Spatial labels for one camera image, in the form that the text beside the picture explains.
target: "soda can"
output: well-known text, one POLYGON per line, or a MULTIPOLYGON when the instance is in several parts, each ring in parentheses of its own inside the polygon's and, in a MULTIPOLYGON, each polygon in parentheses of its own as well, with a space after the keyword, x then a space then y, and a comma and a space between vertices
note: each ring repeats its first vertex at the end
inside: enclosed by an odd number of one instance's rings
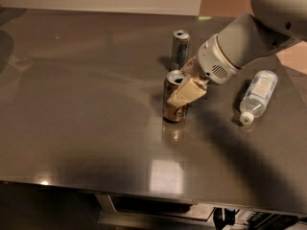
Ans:
POLYGON ((191 35, 184 30, 173 33, 171 71, 180 70, 189 57, 191 35))
POLYGON ((185 75, 179 71, 174 70, 170 72, 164 81, 164 93, 163 93, 163 116, 167 121, 180 122, 185 119, 188 111, 188 104, 179 108, 167 103, 172 93, 178 89, 180 83, 184 80, 185 75))

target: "white bottle cap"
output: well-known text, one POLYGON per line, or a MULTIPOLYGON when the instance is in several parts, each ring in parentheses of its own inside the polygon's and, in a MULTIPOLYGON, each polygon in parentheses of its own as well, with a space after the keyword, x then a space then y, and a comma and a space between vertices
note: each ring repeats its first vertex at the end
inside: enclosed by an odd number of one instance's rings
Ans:
POLYGON ((254 116, 252 115, 251 112, 248 112, 248 111, 242 112, 242 114, 240 116, 240 121, 244 125, 250 125, 252 123, 253 119, 254 119, 254 116))

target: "bottle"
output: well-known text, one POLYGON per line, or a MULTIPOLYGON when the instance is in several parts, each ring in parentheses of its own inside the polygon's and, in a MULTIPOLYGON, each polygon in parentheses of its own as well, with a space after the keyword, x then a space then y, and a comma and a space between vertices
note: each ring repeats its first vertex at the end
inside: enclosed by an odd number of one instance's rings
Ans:
POLYGON ((277 81, 278 77, 274 72, 265 70, 256 74, 240 103, 242 124, 250 125, 254 118, 264 113, 277 81))

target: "clear bottle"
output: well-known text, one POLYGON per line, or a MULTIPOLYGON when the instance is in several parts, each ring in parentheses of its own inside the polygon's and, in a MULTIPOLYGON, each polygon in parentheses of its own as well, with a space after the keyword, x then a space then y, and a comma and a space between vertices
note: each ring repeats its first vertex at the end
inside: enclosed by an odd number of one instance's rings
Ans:
POLYGON ((250 125, 254 118, 264 113, 277 81, 278 77, 274 72, 265 70, 256 74, 240 103, 242 124, 250 125))

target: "gray table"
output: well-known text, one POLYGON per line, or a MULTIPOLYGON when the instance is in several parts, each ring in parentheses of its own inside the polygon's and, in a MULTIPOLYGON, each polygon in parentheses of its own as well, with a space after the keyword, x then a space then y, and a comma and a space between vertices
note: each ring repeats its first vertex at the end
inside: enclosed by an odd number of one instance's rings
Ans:
POLYGON ((192 32, 192 56, 231 20, 1 17, 0 180, 307 214, 307 108, 275 56, 210 85, 185 121, 162 120, 172 32, 192 32), (279 83, 265 114, 239 126, 260 69, 279 83))

